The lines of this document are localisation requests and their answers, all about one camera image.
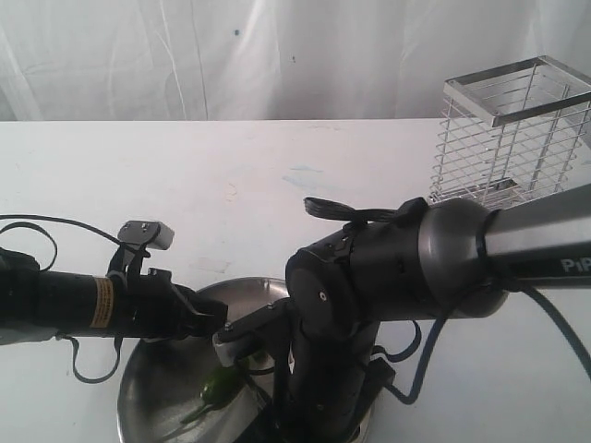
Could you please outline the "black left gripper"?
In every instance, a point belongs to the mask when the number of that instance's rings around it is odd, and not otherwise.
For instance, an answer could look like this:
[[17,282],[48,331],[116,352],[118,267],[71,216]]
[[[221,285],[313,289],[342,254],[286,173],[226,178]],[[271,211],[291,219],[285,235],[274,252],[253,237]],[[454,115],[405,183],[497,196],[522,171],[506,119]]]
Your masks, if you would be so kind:
[[226,303],[175,284],[172,273],[150,268],[115,297],[113,333],[125,338],[208,338],[226,321]]

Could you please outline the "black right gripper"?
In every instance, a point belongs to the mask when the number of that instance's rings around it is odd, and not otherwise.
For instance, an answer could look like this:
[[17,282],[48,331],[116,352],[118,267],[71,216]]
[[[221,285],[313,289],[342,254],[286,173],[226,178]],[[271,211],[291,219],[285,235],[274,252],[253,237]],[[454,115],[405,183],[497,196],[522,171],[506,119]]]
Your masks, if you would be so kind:
[[294,368],[278,412],[285,442],[347,442],[394,371],[370,361],[377,333],[359,331],[345,341],[299,331]]

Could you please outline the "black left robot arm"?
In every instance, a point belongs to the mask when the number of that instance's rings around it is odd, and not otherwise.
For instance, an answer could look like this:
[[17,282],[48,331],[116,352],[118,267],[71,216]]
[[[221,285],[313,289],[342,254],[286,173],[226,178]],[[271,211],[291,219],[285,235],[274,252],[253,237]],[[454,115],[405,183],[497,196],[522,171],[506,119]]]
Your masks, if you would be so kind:
[[209,337],[227,305],[172,283],[171,274],[112,272],[106,277],[42,270],[16,251],[1,252],[1,342],[54,337]]

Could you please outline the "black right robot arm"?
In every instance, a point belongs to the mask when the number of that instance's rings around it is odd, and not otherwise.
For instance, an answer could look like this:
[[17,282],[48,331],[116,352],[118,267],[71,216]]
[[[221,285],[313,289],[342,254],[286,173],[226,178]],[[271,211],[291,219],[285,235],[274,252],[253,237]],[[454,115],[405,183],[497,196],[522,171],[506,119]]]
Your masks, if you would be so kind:
[[304,205],[343,226],[285,266],[296,324],[282,422],[296,437],[329,442],[353,433],[383,322],[432,321],[413,344],[420,359],[411,389],[398,396],[405,404],[418,397],[445,323],[488,317],[510,293],[543,308],[589,367],[589,351],[541,293],[590,283],[589,186],[495,210],[467,198],[415,198],[395,210],[311,197]]

